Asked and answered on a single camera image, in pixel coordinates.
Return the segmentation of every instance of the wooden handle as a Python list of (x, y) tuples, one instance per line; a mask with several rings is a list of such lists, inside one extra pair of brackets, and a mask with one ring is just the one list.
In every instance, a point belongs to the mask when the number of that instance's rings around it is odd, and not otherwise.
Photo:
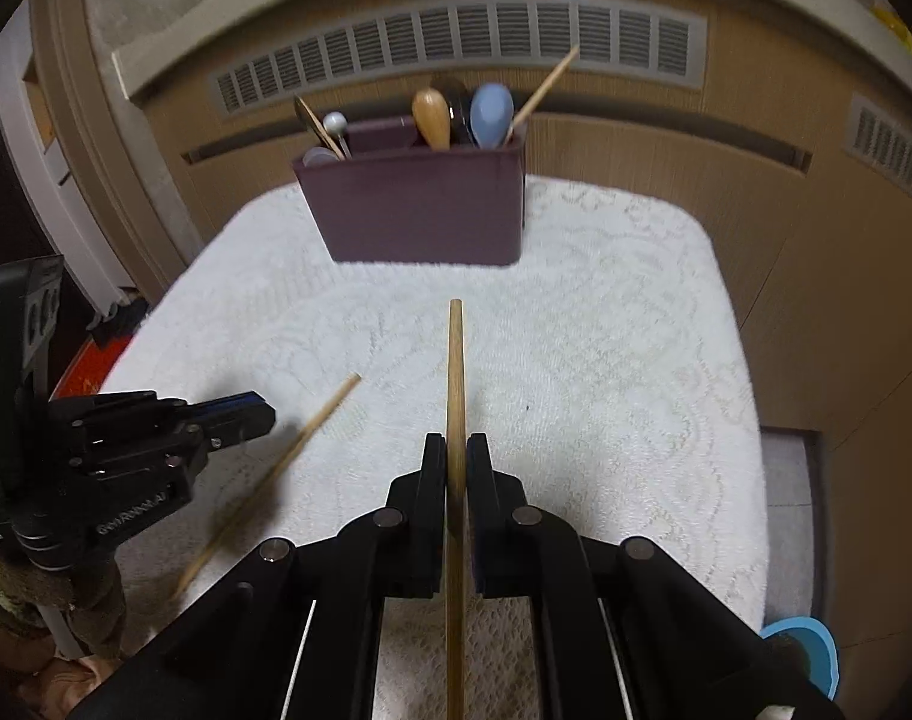
[(463, 370), (462, 300), (449, 302), (449, 372), (446, 384), (446, 720), (463, 720), (466, 380)]
[(579, 55), (579, 44), (577, 43), (569, 50), (569, 53), (560, 60), (560, 63), (553, 68), (551, 73), (546, 76), (544, 81), (539, 84), (539, 88), (534, 91), (529, 97), (529, 100), (526, 100), (526, 103), (520, 108), (520, 111), (512, 117), (512, 123), (510, 128), (506, 130), (506, 139), (503, 141), (503, 146), (506, 146), (506, 143), (510, 142), (512, 138), (512, 131), (525, 122), (526, 119), (529, 119), (533, 111), (536, 110), (536, 105), (539, 105), (542, 102), (542, 99), (546, 96), (546, 93), (553, 88), (560, 76), (565, 72), (566, 68), (569, 67), (569, 63)]
[(413, 121), (433, 151), (449, 148), (449, 103), (436, 89), (421, 89), (413, 95)]
[(320, 139), (320, 142), (340, 159), (346, 159), (346, 155), (343, 153), (342, 149), (339, 148), (339, 146), (336, 145), (336, 141), (329, 136), (329, 133), (326, 132), (323, 124), (316, 117), (316, 114), (313, 113), (313, 109), (306, 104), (305, 100), (299, 95), (296, 95), (293, 103), (296, 105), (296, 114), (298, 114), (304, 124), (306, 124), (306, 127), (313, 130), (316, 137)]
[(203, 567), (210, 560), (212, 560), (213, 555), (216, 554), (216, 551), (223, 545), (229, 535), (250, 517), (253, 513), (253, 504), (262, 497), (262, 494), (265, 493), (266, 490), (275, 484), (277, 479), (280, 478), (280, 475), (282, 475), (282, 472), (288, 469), (290, 464), (299, 456), (299, 453), (302, 452), (306, 443), (313, 437), (313, 434), (322, 427), (323, 423), (328, 418), (330, 418), (339, 404), (346, 399), (346, 396), (352, 392), (352, 388), (359, 384), (360, 381), (361, 379), (358, 373), (354, 373), (350, 376), (336, 391), (336, 394), (325, 402), (323, 408), (318, 410), (318, 412), (310, 418), (309, 422), (306, 422), (302, 430), (299, 431), (299, 434), (296, 434), (296, 440), (294, 440), (293, 444), (290, 446), (289, 451), (280, 458), (277, 464), (272, 467), (272, 470), (262, 478), (250, 496), (232, 513), (224, 526), (220, 528), (219, 533), (216, 533), (215, 538), (213, 538), (213, 540), (206, 545), (205, 549), (203, 549), (203, 552), (200, 552), (200, 555), (196, 557), (189, 566), (186, 566), (186, 570), (182, 572), (182, 575), (179, 577), (179, 582), (176, 584), (176, 589), (173, 591), (172, 600), (176, 600), (176, 598), (179, 598), (179, 596), (186, 591), (186, 587), (189, 587), (190, 584), (192, 584), (192, 581), (196, 579), (196, 575), (203, 570)]

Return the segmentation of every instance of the blue bucket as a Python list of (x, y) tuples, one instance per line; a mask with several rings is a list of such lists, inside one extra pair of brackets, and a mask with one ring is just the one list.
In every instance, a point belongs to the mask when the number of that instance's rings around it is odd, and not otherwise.
[(839, 686), (839, 661), (836, 642), (829, 629), (813, 617), (789, 617), (767, 625), (760, 631), (763, 638), (784, 634), (803, 645), (809, 657), (809, 681), (822, 690), (830, 700)]

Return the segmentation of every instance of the purple container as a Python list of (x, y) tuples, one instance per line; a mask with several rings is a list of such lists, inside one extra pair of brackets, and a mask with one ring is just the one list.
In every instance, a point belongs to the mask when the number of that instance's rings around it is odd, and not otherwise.
[(335, 262), (511, 265), (522, 251), (526, 128), (501, 148), (431, 151), (411, 117), (347, 128), (352, 159), (293, 170)]

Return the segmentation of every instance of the wooden door trim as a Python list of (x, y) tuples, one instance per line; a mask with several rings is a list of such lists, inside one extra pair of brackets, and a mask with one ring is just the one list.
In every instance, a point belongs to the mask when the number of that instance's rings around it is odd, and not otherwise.
[(185, 271), (109, 108), (85, 0), (30, 0), (32, 50), (56, 138), (109, 245), (147, 300)]

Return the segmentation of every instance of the lace tablecloth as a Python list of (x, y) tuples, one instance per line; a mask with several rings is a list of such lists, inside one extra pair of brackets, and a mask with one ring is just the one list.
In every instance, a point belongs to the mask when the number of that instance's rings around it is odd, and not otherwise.
[[(583, 535), (653, 538), (750, 626), (768, 547), (757, 415), (736, 321), (695, 220), (539, 177), (507, 269), (335, 265), (298, 186), (248, 204), (179, 279), (104, 387), (205, 400), (254, 389), (269, 437), (213, 455), (181, 512), (118, 553), (133, 649), (235, 502), (350, 372), (362, 383), (184, 605), (267, 536), (306, 543), (381, 506), (445, 432), (448, 301), (464, 301), (467, 429), (493, 466)], [(476, 601), (467, 713), (535, 717), (525, 602)], [(445, 714), (443, 604), (390, 601), (374, 717)]]

